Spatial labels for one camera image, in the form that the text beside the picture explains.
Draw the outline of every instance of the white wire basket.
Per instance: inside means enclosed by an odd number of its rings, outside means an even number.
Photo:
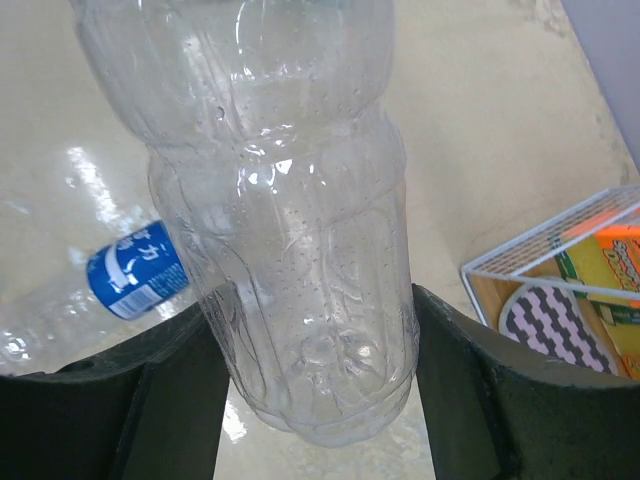
[[[594,218],[600,218],[601,221],[590,223],[589,228],[581,229],[579,235],[571,237],[562,235],[562,233],[584,225],[585,222],[592,221]],[[567,283],[561,279],[554,280],[545,278],[545,276],[535,276],[535,274],[532,276],[536,267],[553,260],[556,255],[615,223],[640,224],[639,185],[612,188],[600,192],[464,265],[462,267],[462,281],[482,323],[492,326],[492,322],[487,319],[485,308],[479,300],[478,278],[548,285],[576,292],[610,295],[640,301],[640,292]]]

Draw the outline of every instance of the plastic bottle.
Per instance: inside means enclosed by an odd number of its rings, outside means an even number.
[[[375,435],[418,351],[392,0],[72,3],[239,391],[312,443]]]
[[[193,303],[188,292],[167,302],[187,286],[163,225],[153,223],[93,255],[86,272],[0,306],[0,374],[54,372],[141,333]]]

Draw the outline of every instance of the metal mesh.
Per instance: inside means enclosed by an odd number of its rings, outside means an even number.
[[[465,270],[518,276],[614,222],[640,223],[640,186],[601,192],[471,262]]]

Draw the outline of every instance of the empty bottle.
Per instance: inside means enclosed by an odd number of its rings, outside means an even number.
[[[375,435],[418,351],[392,0],[72,3],[241,394],[312,443]]]
[[[0,306],[0,375],[53,372],[141,333],[192,303],[189,293],[165,303],[187,286],[163,225],[153,223],[93,255],[86,272]]]

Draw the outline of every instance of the blue label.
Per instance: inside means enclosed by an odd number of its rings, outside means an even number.
[[[162,222],[100,250],[87,263],[87,277],[98,300],[125,320],[135,320],[189,285]]]

